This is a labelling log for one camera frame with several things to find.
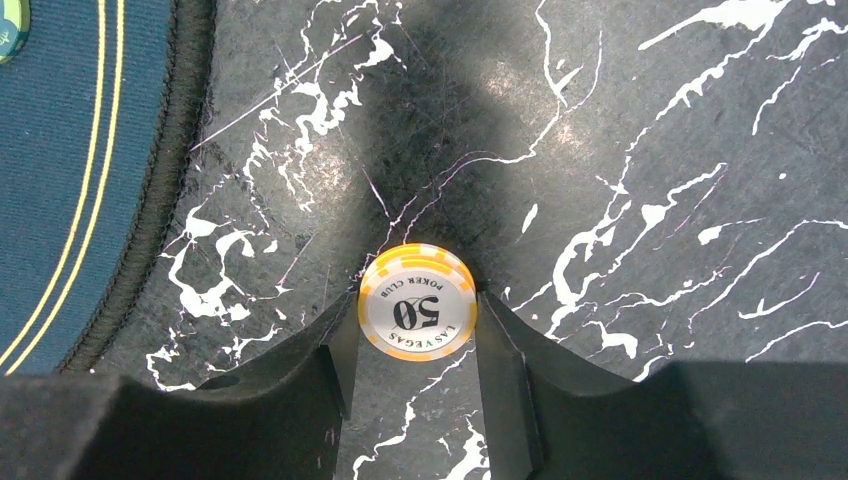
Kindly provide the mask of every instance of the number 50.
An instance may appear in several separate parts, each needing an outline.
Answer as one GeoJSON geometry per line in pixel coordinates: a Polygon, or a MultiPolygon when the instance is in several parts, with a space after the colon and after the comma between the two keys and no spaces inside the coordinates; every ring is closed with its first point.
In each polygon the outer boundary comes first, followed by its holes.
{"type": "Polygon", "coordinates": [[[413,303],[409,300],[401,300],[395,304],[393,313],[395,316],[395,324],[404,330],[415,330],[415,325],[418,324],[418,314],[429,318],[421,322],[420,328],[434,327],[439,324],[439,311],[430,310],[424,303],[439,303],[439,297],[435,295],[416,299],[413,303]]]}

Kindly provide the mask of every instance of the blue felt mat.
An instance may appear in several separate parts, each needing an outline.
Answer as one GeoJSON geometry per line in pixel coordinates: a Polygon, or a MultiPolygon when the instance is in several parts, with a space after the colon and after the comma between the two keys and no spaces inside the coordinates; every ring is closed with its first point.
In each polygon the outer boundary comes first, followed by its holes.
{"type": "Polygon", "coordinates": [[[5,374],[55,368],[109,283],[155,134],[171,15],[168,0],[30,5],[27,43],[0,65],[5,374]]]}

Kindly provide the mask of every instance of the poker chip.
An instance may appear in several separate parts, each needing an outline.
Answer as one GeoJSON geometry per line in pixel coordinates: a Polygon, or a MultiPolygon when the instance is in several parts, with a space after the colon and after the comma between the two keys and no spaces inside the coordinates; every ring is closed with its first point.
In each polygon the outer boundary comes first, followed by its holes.
{"type": "Polygon", "coordinates": [[[29,0],[0,1],[0,63],[8,62],[29,36],[29,0]]]}
{"type": "Polygon", "coordinates": [[[459,271],[463,278],[471,284],[472,288],[474,287],[474,278],[471,276],[468,267],[465,266],[459,257],[444,248],[426,243],[408,243],[386,250],[365,269],[365,273],[362,276],[363,283],[367,283],[368,278],[376,273],[378,269],[385,268],[390,262],[398,261],[405,257],[431,258],[439,263],[444,263],[454,270],[459,271]]]}
{"type": "Polygon", "coordinates": [[[459,270],[415,253],[380,263],[363,277],[357,305],[359,325],[375,347],[401,360],[426,362],[450,355],[471,338],[477,297],[473,282],[459,270]]]}

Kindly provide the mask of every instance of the black stitched edge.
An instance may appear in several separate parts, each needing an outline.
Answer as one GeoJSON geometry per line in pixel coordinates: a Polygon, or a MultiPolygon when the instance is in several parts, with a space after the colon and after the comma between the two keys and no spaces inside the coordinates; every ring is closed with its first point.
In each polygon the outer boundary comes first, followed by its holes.
{"type": "Polygon", "coordinates": [[[215,0],[172,0],[156,134],[121,258],[57,372],[88,371],[123,327],[162,251],[189,163],[212,65],[215,0]]]}

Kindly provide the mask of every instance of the yellow stripe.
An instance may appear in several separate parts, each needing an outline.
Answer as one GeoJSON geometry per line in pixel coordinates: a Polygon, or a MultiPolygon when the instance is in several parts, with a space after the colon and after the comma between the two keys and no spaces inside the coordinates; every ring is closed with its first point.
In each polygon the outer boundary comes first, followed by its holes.
{"type": "Polygon", "coordinates": [[[74,238],[77,234],[77,227],[79,226],[80,219],[82,218],[85,199],[88,196],[88,184],[91,181],[91,170],[94,165],[95,151],[97,149],[97,137],[98,132],[100,131],[100,113],[103,106],[103,71],[105,70],[106,65],[106,0],[99,1],[97,19],[99,43],[97,46],[97,86],[94,94],[94,114],[91,120],[91,134],[88,140],[88,159],[85,164],[85,173],[82,177],[82,186],[80,187],[79,199],[77,200],[77,208],[74,211],[74,219],[71,222],[71,227],[68,231],[68,238],[65,239],[65,247],[62,250],[61,257],[59,257],[59,263],[56,265],[56,269],[53,271],[53,276],[50,278],[50,283],[47,284],[47,288],[41,295],[41,300],[38,301],[35,311],[32,312],[32,315],[30,315],[29,320],[27,320],[27,323],[18,333],[18,336],[15,337],[15,340],[8,348],[6,348],[3,355],[0,355],[0,365],[9,358],[9,355],[12,354],[12,352],[18,347],[18,344],[24,339],[27,332],[29,332],[30,328],[32,328],[36,319],[41,314],[41,310],[44,309],[44,305],[47,303],[47,299],[50,298],[50,294],[53,293],[53,289],[59,281],[59,276],[65,268],[65,262],[68,260],[68,255],[71,252],[71,246],[73,246],[74,238]]]}
{"type": "Polygon", "coordinates": [[[431,270],[435,270],[439,273],[442,273],[446,276],[450,276],[451,273],[456,273],[454,269],[451,267],[444,265],[442,263],[438,263],[431,260],[424,260],[421,258],[409,258],[403,259],[400,261],[400,264],[404,268],[429,268],[431,270]]]}
{"type": "Polygon", "coordinates": [[[360,293],[356,299],[356,315],[359,317],[359,324],[365,325],[365,297],[367,295],[360,293]]]}
{"type": "Polygon", "coordinates": [[[77,254],[77,260],[74,263],[74,268],[71,270],[71,274],[65,282],[65,287],[62,289],[62,293],[59,295],[56,305],[53,306],[53,310],[44,322],[44,325],[41,326],[41,329],[38,330],[38,333],[29,342],[26,350],[21,353],[18,360],[15,361],[9,370],[6,371],[6,375],[13,373],[21,365],[21,363],[23,363],[30,352],[32,352],[33,348],[35,348],[41,340],[41,337],[44,336],[44,333],[47,332],[47,329],[50,328],[50,324],[53,323],[53,320],[56,318],[56,314],[59,313],[59,309],[62,308],[62,304],[65,302],[65,298],[68,296],[68,292],[70,292],[71,287],[77,278],[77,274],[79,274],[79,269],[82,266],[86,251],[88,250],[88,244],[91,242],[91,236],[94,233],[94,227],[97,225],[97,216],[99,215],[100,207],[103,204],[103,192],[106,190],[106,181],[109,179],[109,167],[112,164],[112,151],[115,147],[115,132],[118,128],[118,110],[121,103],[121,77],[123,75],[124,67],[124,0],[117,0],[117,4],[117,25],[115,28],[117,41],[115,42],[115,79],[114,88],[112,90],[112,112],[111,118],[109,119],[109,137],[106,142],[103,171],[100,173],[100,183],[97,185],[97,196],[94,199],[94,208],[91,212],[91,218],[88,220],[88,227],[85,230],[85,237],[83,238],[80,251],[77,254]]]}
{"type": "MultiPolygon", "coordinates": [[[[447,260],[447,250],[441,247],[433,248],[436,249],[435,256],[430,256],[428,254],[422,253],[422,251],[424,250],[424,244],[421,243],[408,243],[405,245],[399,245],[397,247],[391,248],[383,252],[379,257],[374,260],[374,264],[377,267],[377,274],[379,274],[381,277],[385,277],[386,275],[388,275],[389,272],[385,269],[386,265],[388,265],[389,262],[391,262],[392,260],[398,258],[403,258],[406,256],[428,258],[430,260],[435,260],[439,263],[444,263],[449,267],[456,269],[456,271],[459,272],[459,274],[462,275],[465,280],[470,284],[468,287],[473,288],[474,278],[471,276],[471,271],[468,270],[468,267],[466,267],[465,264],[462,263],[462,261],[458,258],[456,259],[456,261],[459,261],[459,264],[454,266],[447,260]]],[[[362,281],[363,283],[367,283],[369,279],[370,276],[363,278],[362,281]]]]}
{"type": "Polygon", "coordinates": [[[471,320],[469,320],[468,325],[465,326],[465,330],[459,334],[459,338],[462,340],[462,344],[465,345],[465,342],[471,338],[471,334],[474,333],[474,327],[477,325],[477,302],[471,304],[471,320]]]}

